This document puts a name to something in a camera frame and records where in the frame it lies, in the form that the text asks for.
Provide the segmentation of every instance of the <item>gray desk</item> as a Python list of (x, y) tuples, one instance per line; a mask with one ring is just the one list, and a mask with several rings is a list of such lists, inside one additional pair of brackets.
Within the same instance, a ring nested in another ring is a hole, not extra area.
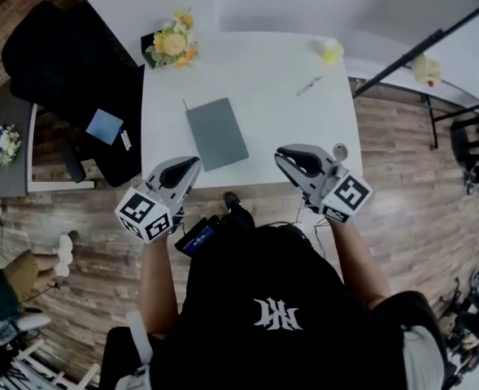
[(32, 104), (10, 93), (9, 81), (0, 88), (0, 125), (15, 125), (22, 145), (13, 162), (0, 166), (0, 197), (22, 197), (28, 191), (28, 135)]
[(69, 189), (91, 189), (94, 182), (33, 182), (33, 132), (37, 105), (13, 97), (10, 81), (0, 88), (0, 126), (15, 125), (20, 134), (22, 145), (6, 167), (0, 166), (0, 197), (23, 197), (30, 192), (57, 191)]

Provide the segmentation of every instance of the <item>yellow flower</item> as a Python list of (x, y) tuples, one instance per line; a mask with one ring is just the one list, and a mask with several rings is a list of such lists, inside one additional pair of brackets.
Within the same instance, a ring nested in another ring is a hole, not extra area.
[(177, 56), (185, 50), (187, 40), (179, 33), (171, 33), (163, 38), (163, 50), (168, 56)]
[(190, 48), (189, 50), (187, 50), (187, 53), (185, 54), (186, 60), (191, 61), (192, 59), (194, 59), (194, 56), (196, 56), (197, 53), (198, 51), (195, 48)]
[(183, 16), (187, 16), (189, 15), (189, 12), (187, 10), (176, 10), (174, 12), (174, 20), (177, 22), (177, 21), (180, 21)]
[(182, 16), (181, 21), (186, 25), (187, 28), (192, 28), (194, 26), (194, 17), (191, 15)]
[(176, 69), (182, 69), (189, 64), (189, 60), (187, 58), (179, 58), (176, 61)]
[(163, 48), (164, 36), (162, 33), (155, 33), (155, 49), (156, 53), (162, 54), (165, 50)]

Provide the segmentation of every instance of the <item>yellow cup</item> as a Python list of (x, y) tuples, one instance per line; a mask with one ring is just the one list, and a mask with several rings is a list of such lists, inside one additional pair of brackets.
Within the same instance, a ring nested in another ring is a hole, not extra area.
[(338, 43), (337, 39), (329, 39), (324, 45), (322, 57), (327, 63), (334, 63), (344, 56), (344, 48)]

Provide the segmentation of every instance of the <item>white wall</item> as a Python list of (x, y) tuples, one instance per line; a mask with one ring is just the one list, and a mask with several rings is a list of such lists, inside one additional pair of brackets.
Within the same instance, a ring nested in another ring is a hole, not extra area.
[[(336, 37), (346, 50), (348, 74), (369, 78), (438, 28), (448, 28), (479, 7), (479, 0), (89, 0), (138, 64), (140, 36), (193, 7), (196, 32), (278, 31)], [(399, 71), (386, 82), (424, 90), (463, 105), (479, 98), (479, 22), (430, 52), (449, 85), (419, 86)]]
[(448, 29), (479, 7), (479, 0), (378, 0), (359, 29), (409, 46)]
[(216, 30), (214, 0), (89, 0), (138, 65), (140, 37), (161, 29), (178, 9), (192, 7), (198, 30)]

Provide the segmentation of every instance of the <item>white table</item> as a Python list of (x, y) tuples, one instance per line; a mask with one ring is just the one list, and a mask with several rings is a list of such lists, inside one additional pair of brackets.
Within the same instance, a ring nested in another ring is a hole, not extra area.
[[(360, 175), (362, 158), (355, 108), (342, 62), (326, 64), (325, 37), (278, 32), (227, 32), (197, 36), (201, 57), (192, 66), (146, 68), (142, 99), (142, 174), (177, 156), (198, 155), (185, 114), (228, 98), (248, 159), (202, 171), (196, 188), (287, 182), (276, 149), (292, 143), (349, 150), (345, 166)], [(296, 93), (322, 76), (300, 97)]]

